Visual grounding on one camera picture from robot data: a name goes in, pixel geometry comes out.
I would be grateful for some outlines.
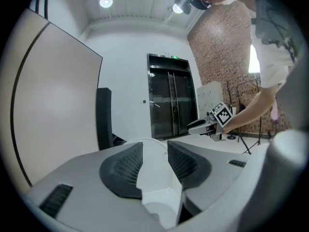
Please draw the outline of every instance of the white t-shirt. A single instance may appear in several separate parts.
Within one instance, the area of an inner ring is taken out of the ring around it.
[[[251,18],[256,17],[254,11],[248,9],[248,12]],[[255,25],[251,25],[251,39],[260,62],[262,87],[268,88],[284,83],[289,73],[288,67],[293,65],[290,53],[283,46],[277,48],[275,44],[262,44],[255,35]]]

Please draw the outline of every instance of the white cabinet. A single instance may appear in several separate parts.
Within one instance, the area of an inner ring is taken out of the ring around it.
[[[197,89],[197,103],[200,118],[205,118],[206,113],[223,102],[221,83],[213,81]]]

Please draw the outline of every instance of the elevator door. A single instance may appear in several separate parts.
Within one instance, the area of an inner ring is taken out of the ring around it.
[[[187,124],[197,119],[190,72],[151,68],[149,78],[152,137],[187,134]]]

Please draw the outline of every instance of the white ceiling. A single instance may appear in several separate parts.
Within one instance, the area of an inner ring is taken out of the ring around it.
[[[99,29],[107,23],[144,25],[178,30],[187,35],[203,11],[192,7],[189,15],[168,11],[174,0],[113,0],[113,5],[104,9],[99,0],[82,0],[90,28]]]

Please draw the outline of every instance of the ventilation grille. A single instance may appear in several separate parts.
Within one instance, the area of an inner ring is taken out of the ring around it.
[[[135,185],[143,164],[142,145],[122,157],[115,165],[115,174],[130,185]]]
[[[179,182],[197,170],[197,162],[192,157],[169,145],[169,164]]]
[[[46,214],[55,218],[60,211],[62,205],[68,198],[73,187],[64,184],[58,185],[47,199],[40,205],[40,209]]]
[[[241,167],[241,168],[243,168],[246,165],[245,162],[240,161],[240,160],[231,160],[229,162],[229,164],[232,164],[232,165],[235,165],[235,166],[238,166],[238,167]]]

